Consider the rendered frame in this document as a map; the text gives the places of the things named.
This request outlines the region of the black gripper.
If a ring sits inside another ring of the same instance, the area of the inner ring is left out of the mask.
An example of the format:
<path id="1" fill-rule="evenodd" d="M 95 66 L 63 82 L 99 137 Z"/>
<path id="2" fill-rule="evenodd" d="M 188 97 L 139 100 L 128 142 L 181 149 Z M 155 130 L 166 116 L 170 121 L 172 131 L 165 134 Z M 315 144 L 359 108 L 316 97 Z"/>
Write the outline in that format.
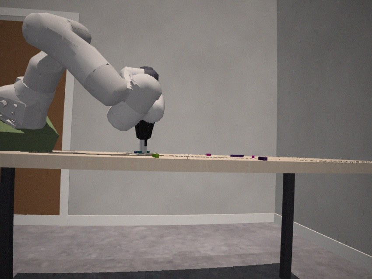
<path id="1" fill-rule="evenodd" d="M 135 125 L 136 136 L 140 139 L 140 151 L 142 153 L 147 153 L 147 140 L 151 138 L 154 123 L 148 123 L 144 120 L 140 120 L 137 125 Z"/>

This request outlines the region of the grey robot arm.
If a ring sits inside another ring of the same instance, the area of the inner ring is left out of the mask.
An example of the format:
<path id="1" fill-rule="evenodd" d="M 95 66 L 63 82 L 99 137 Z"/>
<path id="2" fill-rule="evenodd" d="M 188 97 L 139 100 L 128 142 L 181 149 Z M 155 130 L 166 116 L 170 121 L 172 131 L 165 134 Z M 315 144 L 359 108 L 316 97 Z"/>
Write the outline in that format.
<path id="1" fill-rule="evenodd" d="M 73 32 L 72 32 L 73 31 Z M 127 131 L 140 120 L 158 122 L 164 114 L 158 74 L 153 68 L 124 67 L 120 74 L 91 46 L 82 24 L 49 13 L 31 13 L 23 21 L 26 42 L 41 50 L 15 85 L 0 87 L 0 120 L 15 129 L 42 129 L 56 87 L 67 69 L 105 106 L 108 121 Z M 152 69 L 152 70 L 150 70 Z"/>

